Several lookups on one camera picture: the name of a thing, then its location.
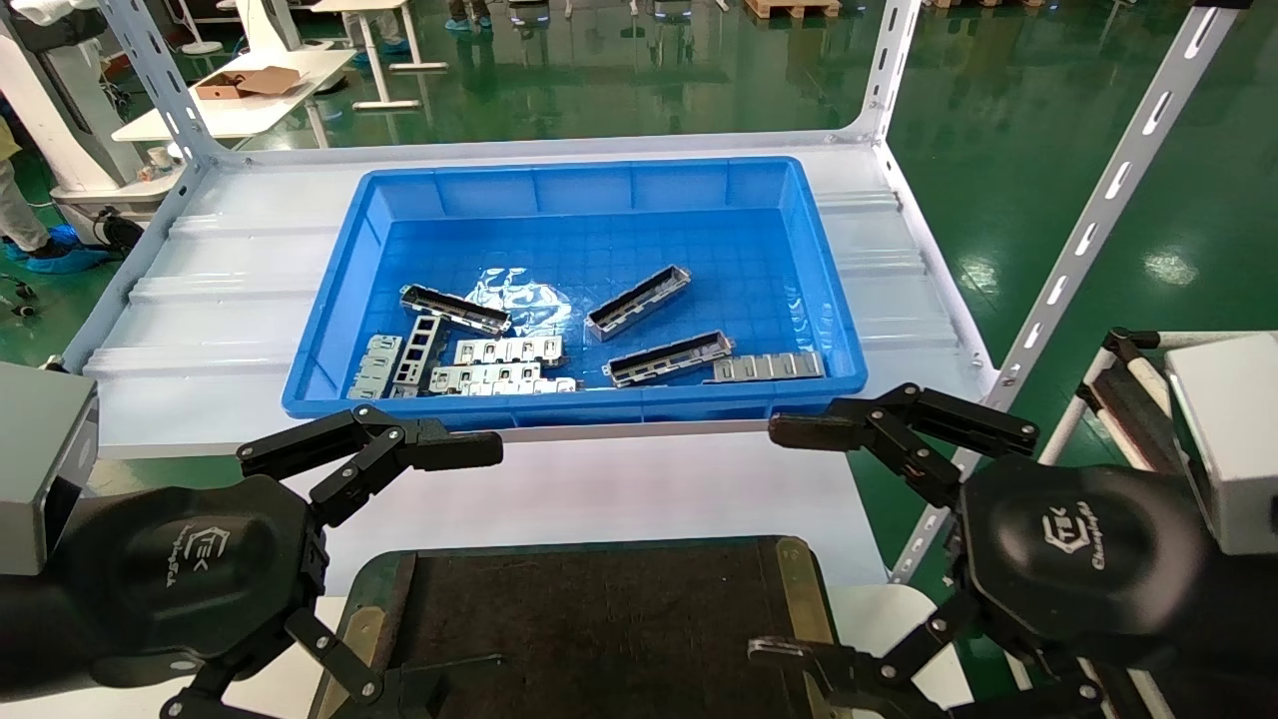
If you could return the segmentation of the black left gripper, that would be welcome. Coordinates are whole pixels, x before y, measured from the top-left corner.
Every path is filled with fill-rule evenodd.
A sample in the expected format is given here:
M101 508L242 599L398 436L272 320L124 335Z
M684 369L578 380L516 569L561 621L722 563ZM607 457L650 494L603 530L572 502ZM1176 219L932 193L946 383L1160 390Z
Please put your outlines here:
M362 404L242 444L236 485L81 501L40 576L41 688L135 688L198 670L161 718L265 718L222 696L296 642L348 693L334 718L438 718L458 676L505 656L371 669L314 616L323 526L346 524L408 469L495 467L504 455L496 432ZM332 461L311 502L279 483Z

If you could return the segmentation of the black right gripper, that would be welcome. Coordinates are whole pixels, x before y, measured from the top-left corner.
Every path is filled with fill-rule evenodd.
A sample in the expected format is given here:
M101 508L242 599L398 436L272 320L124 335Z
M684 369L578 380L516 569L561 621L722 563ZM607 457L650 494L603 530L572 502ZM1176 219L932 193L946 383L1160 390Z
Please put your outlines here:
M1103 660L1185 660L1200 653L1203 591L1218 550L1174 478L1028 458L1040 429L1016 415L904 383L872 398L836 397L819 414L777 412L771 442L794 450L865 450L935 508L961 510L973 590L875 658L841 642L758 637L751 663L804 672L831 708L882 718L1100 718L1103 688L1080 665L1034 660L1051 685L942 708L915 677L958 633L1010 619L1042 642ZM964 483L930 438L997 458Z

